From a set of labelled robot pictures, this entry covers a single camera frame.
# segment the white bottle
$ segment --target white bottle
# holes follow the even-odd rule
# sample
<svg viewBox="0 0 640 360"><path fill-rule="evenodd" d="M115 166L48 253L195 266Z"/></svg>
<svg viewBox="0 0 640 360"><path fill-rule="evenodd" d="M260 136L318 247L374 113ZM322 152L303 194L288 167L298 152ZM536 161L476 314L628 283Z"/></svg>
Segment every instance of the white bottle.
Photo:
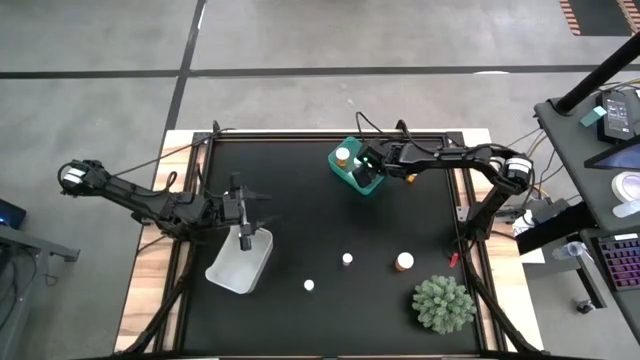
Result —
<svg viewBox="0 0 640 360"><path fill-rule="evenodd" d="M613 215L623 218L640 211L640 200L632 200L613 208Z"/></svg>

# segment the green container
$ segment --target green container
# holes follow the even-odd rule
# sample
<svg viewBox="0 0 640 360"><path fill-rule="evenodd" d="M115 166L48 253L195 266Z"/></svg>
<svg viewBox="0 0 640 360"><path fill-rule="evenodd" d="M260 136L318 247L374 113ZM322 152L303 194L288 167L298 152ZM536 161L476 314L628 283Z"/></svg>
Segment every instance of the green container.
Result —
<svg viewBox="0 0 640 360"><path fill-rule="evenodd" d="M382 182L382 180L384 180L385 177L378 175L375 180L373 180L373 182L369 184L369 186L364 188L361 188L358 185L351 172L358 168L354 163L354 160L360 152L361 147L362 143L360 143L360 141L358 141L358 139L354 138L353 136L349 136L348 138L344 139L344 141L340 145L338 145L338 147L333 149L331 154L329 154L329 167L331 167L331 170L333 170L334 173L340 176L342 180L349 183L349 185L353 186L362 195L369 195L373 191L373 189L375 189ZM338 165L338 159L336 158L336 150L338 150L339 148L347 148L349 150L349 159L347 160L347 166L345 166L344 168Z"/></svg>

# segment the green plant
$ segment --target green plant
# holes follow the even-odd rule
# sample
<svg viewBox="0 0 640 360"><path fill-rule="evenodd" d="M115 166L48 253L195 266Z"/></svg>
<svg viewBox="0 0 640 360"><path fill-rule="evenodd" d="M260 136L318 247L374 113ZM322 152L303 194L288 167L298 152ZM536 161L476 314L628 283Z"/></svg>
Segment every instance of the green plant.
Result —
<svg viewBox="0 0 640 360"><path fill-rule="evenodd" d="M423 281L416 286L413 301L413 309L420 312L418 321L438 334L460 331L477 311L464 286L453 277L434 275L431 281Z"/></svg>

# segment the black pole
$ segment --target black pole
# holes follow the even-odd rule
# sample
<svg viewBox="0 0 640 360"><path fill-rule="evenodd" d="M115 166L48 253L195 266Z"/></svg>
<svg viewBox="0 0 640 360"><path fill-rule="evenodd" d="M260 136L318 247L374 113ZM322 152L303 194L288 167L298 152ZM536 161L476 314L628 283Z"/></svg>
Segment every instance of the black pole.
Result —
<svg viewBox="0 0 640 360"><path fill-rule="evenodd" d="M587 75L576 87L558 100L555 109L562 115L573 110L576 105L586 99L592 92L604 85L615 74L629 65L640 55L640 32L631 37L620 49Z"/></svg>

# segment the black floor stripe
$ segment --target black floor stripe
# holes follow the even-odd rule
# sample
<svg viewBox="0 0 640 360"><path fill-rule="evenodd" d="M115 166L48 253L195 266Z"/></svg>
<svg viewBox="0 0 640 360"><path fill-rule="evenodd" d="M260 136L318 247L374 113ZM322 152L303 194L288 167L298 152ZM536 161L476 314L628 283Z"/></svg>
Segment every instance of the black floor stripe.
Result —
<svg viewBox="0 0 640 360"><path fill-rule="evenodd" d="M180 74L178 70L114 70L114 71L34 71L0 72L0 79L136 79L172 78Z"/></svg>
<svg viewBox="0 0 640 360"><path fill-rule="evenodd" d="M591 72L598 65L506 65L506 66L384 66L384 67L316 67L316 68L254 68L200 70L127 70L127 71L52 71L0 72L0 80L33 79L135 79L177 77L176 89L184 91L187 78L234 77L304 77L304 76L366 76L366 75L456 75L486 71L512 74ZM622 71L640 71L640 64L631 64Z"/></svg>
<svg viewBox="0 0 640 360"><path fill-rule="evenodd" d="M581 36L629 36L631 28L616 0L569 0Z"/></svg>
<svg viewBox="0 0 640 360"><path fill-rule="evenodd" d="M176 81L176 87L173 91L173 97L171 98L171 105L169 105L169 113L167 114L167 122L164 125L165 133L168 130L176 128L178 122L178 115L180 114L180 105L182 104L182 97L184 96L184 89L187 86L187 77L189 77L189 69L191 68L191 61L193 60L193 53L196 49L196 42L198 41L198 34L200 33L200 22L204 16L204 8L207 0L198 0L196 4L196 10L191 20L191 28L189 29L189 37L187 38L187 45L184 48L184 55L182 56L182 64L180 65L180 74Z"/></svg>
<svg viewBox="0 0 640 360"><path fill-rule="evenodd" d="M511 66L409 66L409 67L325 67L191 70L192 78L235 77L304 77L363 75L456 75L488 71L512 74L591 72L598 65L511 65ZM640 64L630 64L622 71L640 71Z"/></svg>

